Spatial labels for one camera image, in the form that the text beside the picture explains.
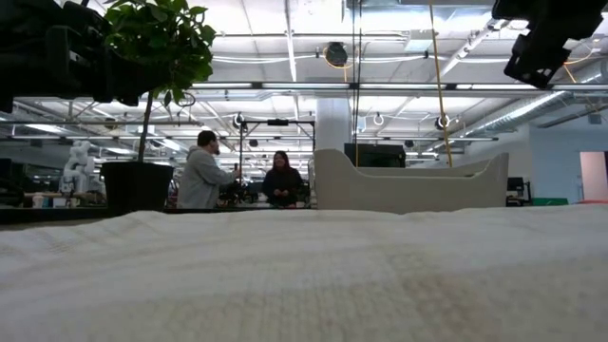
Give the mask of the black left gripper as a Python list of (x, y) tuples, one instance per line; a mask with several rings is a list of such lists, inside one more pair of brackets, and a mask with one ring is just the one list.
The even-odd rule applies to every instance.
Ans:
[(134, 105), (161, 84), (155, 66), (104, 43), (108, 22), (86, 1), (1, 2), (1, 110), (23, 96), (91, 97)]

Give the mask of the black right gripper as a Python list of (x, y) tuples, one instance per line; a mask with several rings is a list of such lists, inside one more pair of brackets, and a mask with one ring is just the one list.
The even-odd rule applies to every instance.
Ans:
[(503, 73), (535, 88), (548, 88), (570, 55), (567, 40), (591, 37), (603, 21), (607, 0), (496, 0), (493, 19), (527, 22)]

